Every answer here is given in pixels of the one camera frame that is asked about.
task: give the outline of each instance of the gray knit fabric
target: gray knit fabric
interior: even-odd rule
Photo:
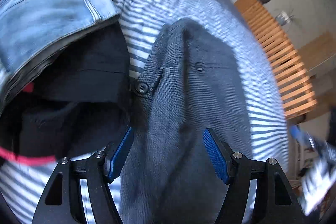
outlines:
[[[232,49],[181,19],[163,27],[138,81],[149,90],[137,94],[133,106],[135,140],[121,185],[124,224],[214,223],[226,186],[204,148],[204,129],[212,127],[234,151],[252,158]]]

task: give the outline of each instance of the blue object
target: blue object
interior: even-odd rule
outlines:
[[[211,136],[208,128],[203,132],[203,143],[205,149],[208,152],[211,163],[215,168],[216,175],[219,179],[221,179],[224,183],[229,181],[229,175],[227,173],[226,161],[218,148],[214,138]]]
[[[133,129],[130,127],[110,162],[111,166],[110,166],[110,172],[108,174],[108,178],[110,180],[113,181],[120,176],[121,170],[125,164],[125,160],[128,156],[129,150],[132,147],[133,140],[134,140],[134,132]]]
[[[299,143],[301,143],[303,141],[303,133],[299,130],[298,126],[290,126],[289,127],[289,133]]]

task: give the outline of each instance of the blue and white striped fabric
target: blue and white striped fabric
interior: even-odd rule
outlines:
[[[130,53],[132,78],[141,74],[162,26],[180,18],[192,18],[230,45],[236,55],[246,96],[253,158],[265,161],[274,157],[284,171],[287,170],[287,128],[272,70],[259,44],[229,0],[114,0],[114,3],[121,12],[120,25]],[[22,223],[31,223],[55,165],[30,167],[6,162],[0,168],[0,190]],[[81,181],[81,186],[87,222],[94,224],[85,180]],[[120,180],[110,185],[110,190],[118,207]]]

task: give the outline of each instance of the metal screw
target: metal screw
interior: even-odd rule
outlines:
[[[233,153],[233,156],[236,158],[236,159],[241,159],[241,157],[243,156],[241,152],[234,152]]]
[[[94,156],[99,159],[99,158],[105,156],[105,153],[104,153],[104,151],[97,151],[97,152],[95,152]]]
[[[68,161],[69,161],[69,158],[62,158],[61,159],[61,164],[66,164],[66,163],[68,163]]]
[[[276,164],[277,163],[277,160],[275,158],[269,158],[268,159],[268,162],[272,165]]]

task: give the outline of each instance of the wooden slats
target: wooden slats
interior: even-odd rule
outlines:
[[[298,95],[298,94],[300,94],[301,92],[304,92],[304,91],[306,91],[306,90],[308,90],[308,89],[311,89],[311,88],[313,88],[313,85],[312,85],[312,84],[304,85],[302,88],[299,88],[299,89],[297,89],[297,90],[294,90],[294,91],[292,91],[292,92],[290,92],[290,93],[288,93],[288,94],[282,96],[281,99],[282,99],[283,101],[284,101],[284,100],[287,100],[287,99],[289,99],[289,98],[291,98],[291,97],[294,97],[295,95]]]
[[[266,53],[286,118],[311,111],[316,100],[305,65],[281,26],[258,0],[238,0],[235,6]]]

